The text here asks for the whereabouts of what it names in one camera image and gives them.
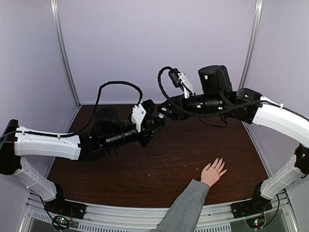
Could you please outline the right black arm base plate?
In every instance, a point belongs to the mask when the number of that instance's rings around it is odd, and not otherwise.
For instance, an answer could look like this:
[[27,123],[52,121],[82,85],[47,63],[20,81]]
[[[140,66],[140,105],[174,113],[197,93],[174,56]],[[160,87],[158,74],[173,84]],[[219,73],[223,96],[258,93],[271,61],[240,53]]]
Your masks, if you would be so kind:
[[271,210],[272,204],[269,200],[265,202],[255,201],[253,199],[231,204],[231,210],[234,218],[248,217],[255,214],[261,214]]

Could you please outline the grey sleeved forearm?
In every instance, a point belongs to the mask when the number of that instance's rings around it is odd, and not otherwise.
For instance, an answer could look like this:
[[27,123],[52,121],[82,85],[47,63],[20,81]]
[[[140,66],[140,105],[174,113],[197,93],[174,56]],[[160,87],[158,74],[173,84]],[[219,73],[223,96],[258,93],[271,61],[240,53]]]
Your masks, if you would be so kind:
[[173,202],[153,232],[193,232],[205,203],[210,186],[191,180],[186,189]]

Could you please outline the person's bare hand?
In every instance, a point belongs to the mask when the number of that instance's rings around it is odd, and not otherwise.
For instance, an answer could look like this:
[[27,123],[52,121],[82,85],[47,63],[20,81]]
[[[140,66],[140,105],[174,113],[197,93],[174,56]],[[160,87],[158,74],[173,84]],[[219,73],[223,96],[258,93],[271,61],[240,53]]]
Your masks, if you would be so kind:
[[223,158],[217,158],[213,163],[209,163],[203,168],[200,181],[212,187],[227,172],[227,169],[224,169],[224,167],[225,162]]

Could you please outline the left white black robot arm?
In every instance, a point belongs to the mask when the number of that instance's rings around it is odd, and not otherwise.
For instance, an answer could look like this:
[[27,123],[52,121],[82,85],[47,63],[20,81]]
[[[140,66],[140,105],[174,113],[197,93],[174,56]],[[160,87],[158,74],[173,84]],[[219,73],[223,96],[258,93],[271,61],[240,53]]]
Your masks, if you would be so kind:
[[58,214],[70,207],[62,188],[47,180],[26,160],[26,155],[59,157],[77,161],[95,161],[106,152],[139,142],[146,147],[157,129],[165,125],[162,113],[152,115],[151,108],[134,106],[130,120],[123,123],[115,108],[104,107],[93,113],[93,127],[86,133],[48,134],[20,127],[10,120],[0,138],[0,173],[16,177],[26,188],[37,193]]

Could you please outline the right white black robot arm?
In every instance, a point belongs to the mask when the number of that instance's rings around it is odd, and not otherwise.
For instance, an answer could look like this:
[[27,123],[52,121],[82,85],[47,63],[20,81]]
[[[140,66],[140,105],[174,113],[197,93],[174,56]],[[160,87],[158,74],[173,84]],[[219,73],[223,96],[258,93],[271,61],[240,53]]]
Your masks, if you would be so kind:
[[309,119],[252,89],[233,91],[224,65],[201,68],[198,76],[203,90],[200,95],[195,94],[184,73],[169,66],[162,68],[157,81],[167,100],[159,105],[158,111],[174,121],[191,116],[219,116],[223,121],[234,118],[273,129],[299,142],[290,160],[255,187],[247,208],[256,214],[281,190],[309,174]]

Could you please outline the white capped nail polish bottle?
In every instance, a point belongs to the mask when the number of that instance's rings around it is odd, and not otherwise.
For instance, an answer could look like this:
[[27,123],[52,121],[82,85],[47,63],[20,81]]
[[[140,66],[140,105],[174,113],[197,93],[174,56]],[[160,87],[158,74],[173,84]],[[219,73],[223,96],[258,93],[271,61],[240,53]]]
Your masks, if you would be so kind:
[[165,121],[165,112],[167,111],[167,109],[165,107],[159,108],[158,109],[158,116],[157,116],[157,120],[158,121]]

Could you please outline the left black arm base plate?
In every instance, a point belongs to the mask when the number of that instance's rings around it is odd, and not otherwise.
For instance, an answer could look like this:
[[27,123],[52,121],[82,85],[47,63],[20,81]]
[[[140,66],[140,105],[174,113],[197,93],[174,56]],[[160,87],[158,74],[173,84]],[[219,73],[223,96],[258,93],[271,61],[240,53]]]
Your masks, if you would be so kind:
[[48,212],[76,219],[83,219],[86,211],[85,204],[70,201],[62,203],[47,202],[45,208]]

